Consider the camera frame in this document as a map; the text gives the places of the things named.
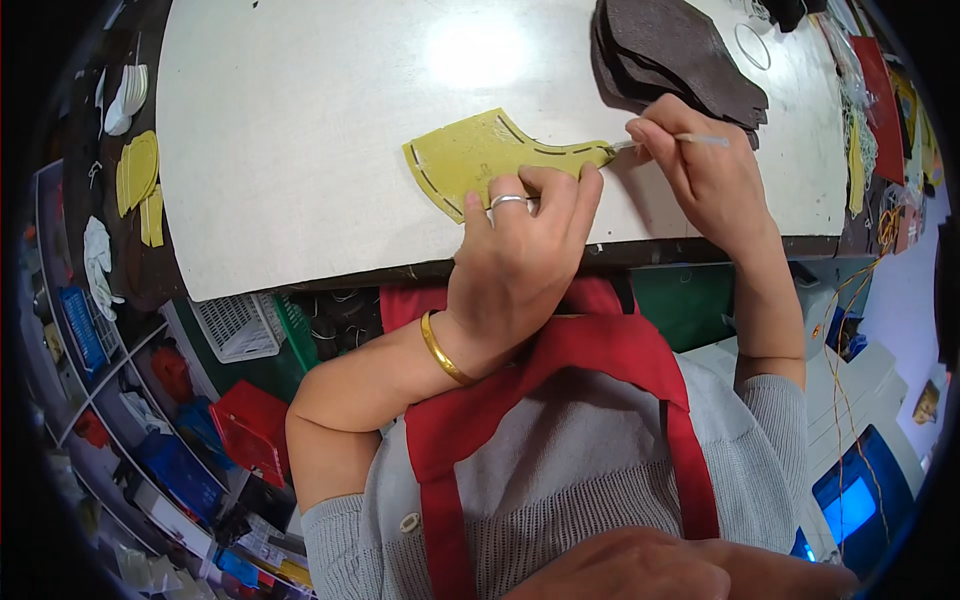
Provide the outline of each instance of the green crate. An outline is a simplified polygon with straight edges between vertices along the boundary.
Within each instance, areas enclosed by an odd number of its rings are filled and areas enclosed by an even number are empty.
[[[274,308],[280,324],[283,325],[283,331],[287,334],[290,348],[297,356],[297,362],[303,367],[303,374],[307,374],[321,362],[310,334],[310,320],[299,306],[281,294],[274,294]]]

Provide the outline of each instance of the workbench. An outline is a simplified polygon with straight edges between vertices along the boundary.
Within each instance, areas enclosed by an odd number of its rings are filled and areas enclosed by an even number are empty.
[[[549,144],[619,141],[633,116],[606,106],[593,79],[591,0],[411,0],[361,12],[311,2],[174,0],[169,18],[168,4],[154,2],[162,8],[145,11],[138,24],[162,34],[141,49],[150,96],[121,138],[156,127],[166,245],[141,252],[164,256],[152,262],[155,273],[177,284],[160,297],[443,278],[462,228],[416,187],[401,144],[497,106]],[[844,208],[838,82],[820,33],[805,22],[788,36],[764,34],[771,55],[764,72],[733,38],[733,25],[747,21],[739,5],[691,4],[713,18],[741,72],[770,97],[756,156],[787,256],[876,254],[875,229],[865,223],[878,203],[868,193],[856,220]],[[455,54],[475,72],[482,61],[464,48],[518,39],[510,52],[481,57],[495,68],[484,67],[479,79],[438,58]],[[525,62],[516,65],[515,56]],[[107,102],[115,87],[108,74]],[[106,147],[119,156],[115,141]],[[105,175],[113,177],[106,165]],[[686,221],[656,165],[614,164],[605,176],[584,270],[727,260]],[[103,206],[115,206],[106,188]],[[136,218],[112,224],[107,216],[106,223],[111,233],[138,231],[138,222],[124,224]],[[68,237],[72,248],[79,236]],[[71,254],[82,256],[82,245]],[[149,285],[145,271],[140,285]]]

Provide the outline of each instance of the white tabletop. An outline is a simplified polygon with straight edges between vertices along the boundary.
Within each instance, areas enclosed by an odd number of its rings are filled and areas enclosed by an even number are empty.
[[[741,3],[690,4],[770,99],[756,158],[780,232],[839,234],[843,120],[821,34],[806,20],[789,35],[765,33],[771,66],[761,71],[734,37],[748,21]],[[420,191],[401,145],[472,114],[503,107],[548,144],[623,140],[632,114],[604,105],[590,65],[593,8],[593,0],[175,0],[156,135],[191,298],[449,258],[462,226]],[[762,47],[739,29],[764,65]],[[590,244],[698,234],[656,165],[604,173]]]

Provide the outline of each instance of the finger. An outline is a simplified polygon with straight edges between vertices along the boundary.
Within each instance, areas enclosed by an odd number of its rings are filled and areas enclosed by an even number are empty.
[[[573,209],[573,218],[570,220],[568,237],[571,243],[582,247],[590,235],[593,227],[593,217],[600,205],[600,194],[603,192],[603,176],[592,162],[585,162],[580,168],[580,185],[577,189],[577,204]]]
[[[660,166],[677,201],[692,203],[694,197],[690,189],[690,177],[686,172],[682,142],[678,142],[671,133],[645,117],[630,121],[626,129],[634,140],[643,144],[646,152]]]
[[[641,118],[653,121],[671,135],[674,133],[708,133],[709,122],[702,113],[686,105],[673,94],[663,94],[647,107]]]
[[[484,239],[493,232],[480,194],[470,190],[464,197],[464,244],[473,239]]]
[[[493,178],[487,190],[490,195],[491,204],[498,196],[527,197],[527,191],[523,187],[523,181],[512,173],[498,175]],[[533,217],[530,215],[530,209],[527,208],[527,203],[522,202],[502,202],[499,203],[492,212],[493,228],[495,229],[523,226],[533,220]]]
[[[637,164],[644,165],[654,159],[653,155],[650,154],[650,151],[647,150],[647,147],[643,144],[637,144],[635,148]]]
[[[517,172],[524,183],[540,191],[538,219],[566,230],[577,203],[576,178],[552,167],[523,165]]]

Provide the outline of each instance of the stack of brown foam pieces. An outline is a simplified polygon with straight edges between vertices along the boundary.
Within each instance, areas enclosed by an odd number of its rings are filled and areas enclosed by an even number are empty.
[[[637,112],[662,94],[743,129],[756,150],[767,95],[744,77],[713,21],[684,0],[597,0],[594,68],[606,90]]]

